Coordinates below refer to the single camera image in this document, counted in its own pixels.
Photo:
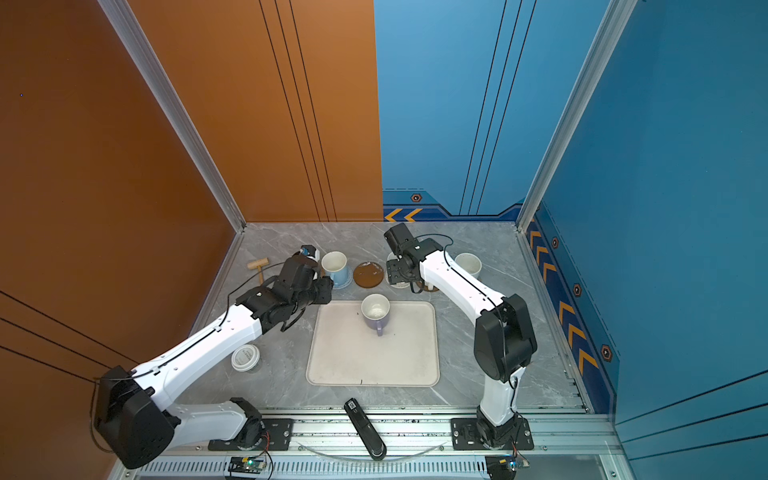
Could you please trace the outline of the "light blue mug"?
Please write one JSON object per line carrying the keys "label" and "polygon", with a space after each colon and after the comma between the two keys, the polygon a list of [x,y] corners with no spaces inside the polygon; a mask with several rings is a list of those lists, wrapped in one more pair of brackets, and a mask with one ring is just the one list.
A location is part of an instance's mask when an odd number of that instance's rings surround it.
{"label": "light blue mug", "polygon": [[321,260],[321,266],[328,276],[331,272],[339,272],[345,270],[350,273],[348,258],[344,253],[340,251],[331,251],[326,253]]}

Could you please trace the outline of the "purple mug white inside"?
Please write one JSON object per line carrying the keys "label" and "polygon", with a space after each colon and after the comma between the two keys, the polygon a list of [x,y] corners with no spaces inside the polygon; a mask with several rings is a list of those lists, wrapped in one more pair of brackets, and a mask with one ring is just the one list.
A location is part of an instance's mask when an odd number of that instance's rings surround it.
{"label": "purple mug white inside", "polygon": [[370,294],[361,302],[361,314],[366,325],[381,337],[389,322],[391,303],[382,294]]}

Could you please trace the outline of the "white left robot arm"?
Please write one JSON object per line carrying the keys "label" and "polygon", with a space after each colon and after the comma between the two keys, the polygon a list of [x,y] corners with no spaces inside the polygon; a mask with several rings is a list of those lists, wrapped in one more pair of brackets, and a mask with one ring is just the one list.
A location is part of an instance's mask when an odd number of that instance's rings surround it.
{"label": "white left robot arm", "polygon": [[143,467],[169,448],[221,441],[241,450],[265,434],[261,413],[242,397],[181,405],[178,398],[237,348],[274,327],[289,329],[310,305],[325,305],[333,281],[315,247],[304,245],[279,274],[240,295],[212,323],[158,357],[98,380],[92,425],[127,469]]}

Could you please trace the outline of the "glossy brown round coaster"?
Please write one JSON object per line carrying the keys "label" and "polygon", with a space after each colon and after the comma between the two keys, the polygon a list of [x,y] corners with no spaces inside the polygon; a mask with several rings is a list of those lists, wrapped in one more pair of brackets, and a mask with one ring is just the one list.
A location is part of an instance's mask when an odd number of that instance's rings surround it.
{"label": "glossy brown round coaster", "polygon": [[384,277],[384,269],[378,263],[370,261],[360,263],[353,271],[355,284],[364,289],[378,286]]}

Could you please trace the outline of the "beige serving tray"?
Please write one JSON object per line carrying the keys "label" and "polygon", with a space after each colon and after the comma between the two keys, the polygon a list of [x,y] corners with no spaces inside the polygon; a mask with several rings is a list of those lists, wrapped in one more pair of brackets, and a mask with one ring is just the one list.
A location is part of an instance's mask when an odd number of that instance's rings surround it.
{"label": "beige serving tray", "polygon": [[306,379],[314,386],[432,387],[440,379],[436,312],[422,301],[393,301],[382,333],[360,301],[318,310]]}

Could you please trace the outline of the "small wooden mallet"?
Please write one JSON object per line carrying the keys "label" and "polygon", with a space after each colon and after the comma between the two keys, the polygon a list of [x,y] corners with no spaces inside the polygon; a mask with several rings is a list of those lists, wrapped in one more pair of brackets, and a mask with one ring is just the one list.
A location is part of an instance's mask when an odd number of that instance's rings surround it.
{"label": "small wooden mallet", "polygon": [[253,260],[247,263],[246,267],[249,271],[252,271],[257,276],[259,283],[264,281],[264,269],[270,264],[267,257]]}

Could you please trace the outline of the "white round lid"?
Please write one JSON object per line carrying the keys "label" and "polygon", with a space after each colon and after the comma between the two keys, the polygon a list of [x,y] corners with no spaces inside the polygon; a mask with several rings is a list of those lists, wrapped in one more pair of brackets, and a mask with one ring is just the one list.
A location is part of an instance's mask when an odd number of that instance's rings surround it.
{"label": "white round lid", "polygon": [[236,348],[230,357],[232,368],[239,373],[252,373],[261,359],[258,347],[245,344]]}

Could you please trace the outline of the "black handheld scanner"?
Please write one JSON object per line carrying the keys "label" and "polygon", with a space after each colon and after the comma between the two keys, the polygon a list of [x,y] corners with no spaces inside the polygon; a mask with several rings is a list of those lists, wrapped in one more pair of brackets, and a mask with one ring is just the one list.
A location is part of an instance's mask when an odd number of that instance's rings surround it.
{"label": "black handheld scanner", "polygon": [[350,398],[344,403],[343,408],[369,456],[374,461],[382,461],[387,455],[387,447],[359,402],[355,398]]}

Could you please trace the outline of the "green circuit board left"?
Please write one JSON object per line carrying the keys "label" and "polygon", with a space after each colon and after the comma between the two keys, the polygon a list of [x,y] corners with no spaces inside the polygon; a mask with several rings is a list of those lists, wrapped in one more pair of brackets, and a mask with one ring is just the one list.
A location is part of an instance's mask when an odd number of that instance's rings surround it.
{"label": "green circuit board left", "polygon": [[227,466],[227,475],[237,478],[255,478],[267,475],[269,471],[269,462],[256,456],[233,456]]}

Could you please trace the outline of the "circuit board right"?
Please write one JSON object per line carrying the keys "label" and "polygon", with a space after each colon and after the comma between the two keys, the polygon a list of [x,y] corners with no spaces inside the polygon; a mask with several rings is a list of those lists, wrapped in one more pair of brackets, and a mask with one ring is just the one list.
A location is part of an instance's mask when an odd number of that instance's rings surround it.
{"label": "circuit board right", "polygon": [[490,480],[515,480],[521,469],[530,467],[530,462],[519,456],[486,456],[486,471]]}

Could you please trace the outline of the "aluminium front rail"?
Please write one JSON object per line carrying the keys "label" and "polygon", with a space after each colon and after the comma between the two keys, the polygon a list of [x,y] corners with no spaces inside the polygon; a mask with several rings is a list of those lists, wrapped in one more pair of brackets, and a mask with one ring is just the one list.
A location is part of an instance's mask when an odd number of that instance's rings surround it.
{"label": "aluminium front rail", "polygon": [[[534,448],[524,455],[621,454],[620,444],[606,415],[578,409],[522,409],[530,426]],[[475,419],[470,408],[369,409],[367,415],[385,445],[387,456],[412,455],[421,451],[452,455],[454,418]],[[340,408],[266,410],[266,420],[290,418],[293,428],[288,454],[313,453],[335,456],[365,456],[367,451],[351,421]]]}

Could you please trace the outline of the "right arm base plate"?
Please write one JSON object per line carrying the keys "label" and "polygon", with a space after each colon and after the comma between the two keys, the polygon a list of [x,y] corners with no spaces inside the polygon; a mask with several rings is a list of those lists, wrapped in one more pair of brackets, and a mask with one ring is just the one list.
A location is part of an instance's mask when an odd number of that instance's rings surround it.
{"label": "right arm base plate", "polygon": [[453,418],[451,438],[454,450],[518,450],[535,448],[529,422],[514,416],[501,426],[494,426],[484,418]]}

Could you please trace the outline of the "aluminium corner post right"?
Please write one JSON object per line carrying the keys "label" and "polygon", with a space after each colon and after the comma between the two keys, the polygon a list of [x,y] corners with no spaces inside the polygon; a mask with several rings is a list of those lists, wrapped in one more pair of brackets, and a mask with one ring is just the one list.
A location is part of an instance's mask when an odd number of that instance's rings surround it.
{"label": "aluminium corner post right", "polygon": [[637,3],[609,2],[516,220],[519,233],[533,220]]}

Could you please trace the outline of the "aluminium corner post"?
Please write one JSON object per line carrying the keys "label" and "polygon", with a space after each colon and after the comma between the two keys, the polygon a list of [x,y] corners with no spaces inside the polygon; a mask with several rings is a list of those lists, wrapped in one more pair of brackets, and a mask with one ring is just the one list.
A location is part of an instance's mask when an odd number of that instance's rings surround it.
{"label": "aluminium corner post", "polygon": [[125,0],[98,4],[233,230],[242,232],[245,217],[131,6]]}
{"label": "aluminium corner post", "polygon": [[516,220],[519,233],[533,220],[637,3],[609,2]]}

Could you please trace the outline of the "aluminium corner post left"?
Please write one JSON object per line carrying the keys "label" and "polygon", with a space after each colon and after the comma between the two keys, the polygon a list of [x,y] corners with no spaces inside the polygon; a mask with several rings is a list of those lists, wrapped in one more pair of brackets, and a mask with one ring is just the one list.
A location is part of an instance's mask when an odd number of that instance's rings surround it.
{"label": "aluminium corner post left", "polygon": [[98,4],[233,230],[242,232],[245,217],[131,6],[125,0]]}

